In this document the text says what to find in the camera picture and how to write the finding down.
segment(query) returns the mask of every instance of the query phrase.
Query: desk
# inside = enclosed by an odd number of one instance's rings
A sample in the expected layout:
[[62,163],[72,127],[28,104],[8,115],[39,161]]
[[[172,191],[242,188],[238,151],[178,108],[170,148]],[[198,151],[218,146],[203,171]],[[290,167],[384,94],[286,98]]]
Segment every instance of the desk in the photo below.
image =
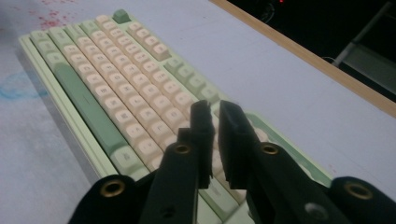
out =
[[92,0],[14,0],[0,3],[3,223],[65,223],[97,179],[26,62],[18,37],[119,8],[235,102],[261,114],[330,175],[362,178],[396,200],[394,105],[378,108],[363,99],[320,65],[272,40],[274,31],[263,35],[203,0],[114,0],[100,6]]

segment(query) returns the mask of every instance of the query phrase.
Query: blue marker stain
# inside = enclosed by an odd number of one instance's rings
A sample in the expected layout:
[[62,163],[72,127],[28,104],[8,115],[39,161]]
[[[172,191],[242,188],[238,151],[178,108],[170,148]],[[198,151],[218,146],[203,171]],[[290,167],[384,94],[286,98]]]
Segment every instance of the blue marker stain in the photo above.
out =
[[18,100],[34,99],[48,95],[39,82],[33,71],[9,75],[0,82],[0,97],[8,100]]

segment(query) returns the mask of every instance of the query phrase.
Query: keycap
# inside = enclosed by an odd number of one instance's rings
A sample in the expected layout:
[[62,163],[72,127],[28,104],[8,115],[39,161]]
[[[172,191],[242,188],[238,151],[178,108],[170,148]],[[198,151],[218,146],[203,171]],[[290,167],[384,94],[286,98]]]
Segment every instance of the keycap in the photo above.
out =
[[90,91],[80,81],[77,73],[69,65],[59,65],[53,69],[54,75],[63,84],[64,90],[73,101],[85,122],[91,127],[93,135],[98,140],[107,155],[116,149],[128,146],[116,126],[108,118],[106,112],[93,98]]
[[[84,127],[90,128],[91,133],[85,132],[79,139],[92,134],[107,154],[108,158],[99,159],[98,154],[87,151],[96,169],[110,171],[100,174],[117,169],[138,180],[158,169],[163,152],[176,142],[178,129],[190,127],[190,106],[197,100],[212,104],[218,130],[216,116],[224,94],[169,49],[160,36],[124,10],[111,17],[102,15],[82,23],[33,31],[21,42],[33,46],[34,50],[28,52],[30,58],[42,57],[45,62],[40,66],[47,66],[54,74],[44,76],[56,76],[62,86],[56,94],[65,91],[64,97],[73,102]],[[265,127],[255,126],[261,141],[268,140]],[[84,150],[90,148],[84,144]],[[217,139],[212,166],[210,188],[199,191],[198,223],[251,222],[244,192],[227,187]]]

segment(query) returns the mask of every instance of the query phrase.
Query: keyboard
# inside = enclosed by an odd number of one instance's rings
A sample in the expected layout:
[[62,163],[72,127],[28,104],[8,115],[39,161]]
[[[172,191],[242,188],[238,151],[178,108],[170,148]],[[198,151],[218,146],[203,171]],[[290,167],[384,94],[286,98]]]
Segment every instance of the keyboard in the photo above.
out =
[[[190,105],[229,99],[149,27],[120,9],[113,15],[33,31],[21,46],[95,172],[134,180],[156,170],[177,130],[189,127]],[[315,181],[328,175],[264,118],[246,112],[261,141],[285,148]],[[253,223],[243,190],[225,181],[215,137],[213,174],[199,190],[197,221]]]

